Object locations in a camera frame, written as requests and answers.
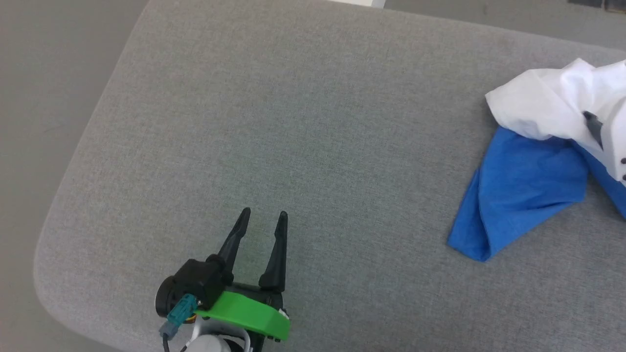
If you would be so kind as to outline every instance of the cable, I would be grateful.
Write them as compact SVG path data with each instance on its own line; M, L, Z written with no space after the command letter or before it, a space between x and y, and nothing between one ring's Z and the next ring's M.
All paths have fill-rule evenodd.
M170 352L170 344L167 343L167 334L163 334L163 351Z

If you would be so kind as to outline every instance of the teal connector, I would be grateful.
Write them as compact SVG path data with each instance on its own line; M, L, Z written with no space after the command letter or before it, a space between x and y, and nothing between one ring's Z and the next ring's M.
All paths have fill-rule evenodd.
M161 337L167 336L167 340L174 338L174 335L178 332L178 328L185 322L185 320L193 316L193 311L198 309L198 300L192 294L184 295L176 306L167 315L167 321L161 325L158 330Z

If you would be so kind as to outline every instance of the gray cushion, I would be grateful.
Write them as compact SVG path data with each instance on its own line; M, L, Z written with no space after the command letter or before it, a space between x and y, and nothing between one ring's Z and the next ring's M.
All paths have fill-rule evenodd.
M290 215L292 332L267 351L624 351L624 221L595 182L487 264L446 238L496 128L483 95L625 55L324 1L153 0L48 215L39 297L158 351L157 287L250 206L239 282Z

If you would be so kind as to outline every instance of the white object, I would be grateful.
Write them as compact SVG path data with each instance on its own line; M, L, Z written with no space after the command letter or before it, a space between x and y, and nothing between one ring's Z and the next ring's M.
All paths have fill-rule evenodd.
M536 140L572 139L626 186L626 61L596 68L577 59L562 70L528 70L485 97L502 127ZM603 123L603 147L583 111Z
M382 9L385 6L385 0L332 0L337 3L354 4L361 6L369 6L372 8Z
M204 320L197 317L193 325L192 338L185 345L186 352L231 352L230 347L219 335L235 336L244 341L244 352L252 352L250 335L240 327L217 319Z
M201 335L189 344L187 352L231 352L231 350L221 337Z

